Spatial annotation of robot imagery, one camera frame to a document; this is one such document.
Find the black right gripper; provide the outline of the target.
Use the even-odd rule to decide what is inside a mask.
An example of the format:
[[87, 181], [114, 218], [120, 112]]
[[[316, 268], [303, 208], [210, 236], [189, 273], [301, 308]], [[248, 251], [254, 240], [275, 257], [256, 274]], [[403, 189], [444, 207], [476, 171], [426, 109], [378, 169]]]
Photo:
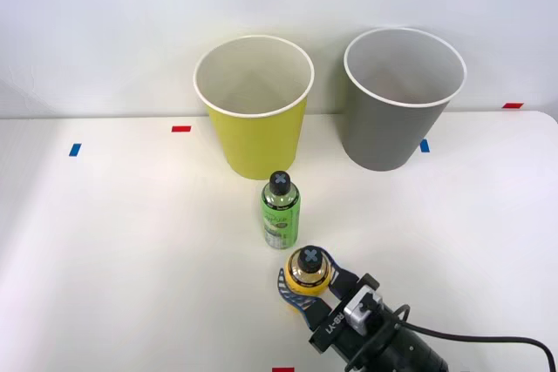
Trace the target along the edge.
[[319, 247], [330, 264], [328, 289], [338, 299], [335, 308], [320, 297], [297, 294], [286, 281], [284, 269], [277, 276], [277, 290], [312, 330], [310, 344], [320, 353], [333, 348], [347, 366], [370, 366], [385, 345], [386, 308], [371, 275], [358, 278], [340, 267]]

